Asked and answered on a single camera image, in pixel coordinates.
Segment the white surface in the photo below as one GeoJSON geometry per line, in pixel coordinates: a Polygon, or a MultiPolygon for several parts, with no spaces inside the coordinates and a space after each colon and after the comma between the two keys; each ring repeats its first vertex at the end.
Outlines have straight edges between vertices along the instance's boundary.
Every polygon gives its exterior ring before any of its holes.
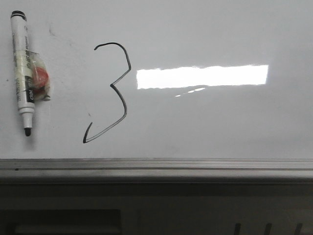
{"type": "Polygon", "coordinates": [[[310,0],[2,0],[0,158],[310,159],[312,7],[310,0]],[[15,99],[13,10],[26,14],[31,50],[41,54],[53,85],[52,100],[36,104],[30,138],[15,99]],[[123,112],[109,85],[127,64],[118,47],[93,51],[106,42],[125,46],[133,66],[116,84],[128,115],[83,144],[91,121],[90,136],[123,112]],[[249,65],[268,66],[264,85],[137,86],[141,70],[249,65]]]}

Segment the whiteboard marker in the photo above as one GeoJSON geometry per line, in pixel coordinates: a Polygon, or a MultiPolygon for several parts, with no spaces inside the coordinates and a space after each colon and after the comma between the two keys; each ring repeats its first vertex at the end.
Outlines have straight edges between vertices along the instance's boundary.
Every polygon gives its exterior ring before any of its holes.
{"type": "Polygon", "coordinates": [[[23,118],[25,135],[30,136],[35,102],[34,91],[32,90],[32,69],[28,51],[26,16],[22,11],[12,12],[11,28],[18,110],[23,118]]]}

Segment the black marker cap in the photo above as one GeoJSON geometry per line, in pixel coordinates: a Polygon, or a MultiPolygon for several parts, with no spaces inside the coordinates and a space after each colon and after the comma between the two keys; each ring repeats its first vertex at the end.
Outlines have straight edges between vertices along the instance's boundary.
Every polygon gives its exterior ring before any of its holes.
{"type": "Polygon", "coordinates": [[[30,136],[30,134],[31,134],[31,128],[24,128],[24,130],[25,130],[25,135],[26,135],[26,136],[30,136]]]}
{"type": "Polygon", "coordinates": [[[26,16],[25,16],[24,12],[22,12],[22,11],[13,11],[11,14],[11,18],[13,16],[20,16],[26,21],[26,16]]]}

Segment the whiteboard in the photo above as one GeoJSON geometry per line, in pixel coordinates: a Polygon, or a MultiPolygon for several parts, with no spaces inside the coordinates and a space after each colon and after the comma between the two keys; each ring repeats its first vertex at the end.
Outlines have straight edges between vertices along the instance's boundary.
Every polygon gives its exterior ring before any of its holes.
{"type": "Polygon", "coordinates": [[[311,159],[312,1],[3,0],[0,158],[311,159]],[[26,137],[15,98],[10,14],[27,16],[49,72],[26,137]],[[123,115],[110,87],[128,107],[123,115]]]}

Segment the handwritten number 3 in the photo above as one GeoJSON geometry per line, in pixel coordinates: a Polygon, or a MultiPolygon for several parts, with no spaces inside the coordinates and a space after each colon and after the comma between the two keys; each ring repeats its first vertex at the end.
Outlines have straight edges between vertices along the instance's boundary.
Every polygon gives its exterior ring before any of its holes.
{"type": "Polygon", "coordinates": [[[87,138],[87,135],[88,135],[88,132],[89,132],[89,129],[91,128],[91,125],[92,125],[92,122],[89,124],[86,132],[85,132],[85,135],[84,135],[84,139],[83,139],[83,143],[88,143],[92,140],[95,140],[96,138],[100,137],[101,135],[103,135],[104,133],[106,133],[107,131],[109,131],[111,128],[115,127],[117,124],[119,124],[127,115],[127,105],[126,105],[126,102],[121,94],[121,92],[116,88],[116,83],[118,83],[126,74],[128,74],[128,72],[130,70],[132,70],[132,65],[129,61],[129,57],[128,57],[128,54],[127,54],[127,51],[126,49],[119,43],[104,43],[104,44],[100,44],[98,46],[95,47],[94,50],[97,50],[99,47],[103,47],[103,46],[106,46],[106,45],[117,45],[119,46],[120,48],[123,49],[124,53],[125,53],[125,56],[126,56],[126,60],[127,60],[127,64],[128,64],[128,70],[126,72],[124,72],[117,80],[115,80],[113,83],[110,84],[110,87],[117,93],[118,97],[121,99],[122,103],[123,103],[123,107],[124,107],[124,114],[123,116],[117,120],[116,122],[112,123],[110,126],[106,127],[104,130],[102,130],[101,132],[99,132],[98,134],[90,137],[90,138],[87,138]]]}

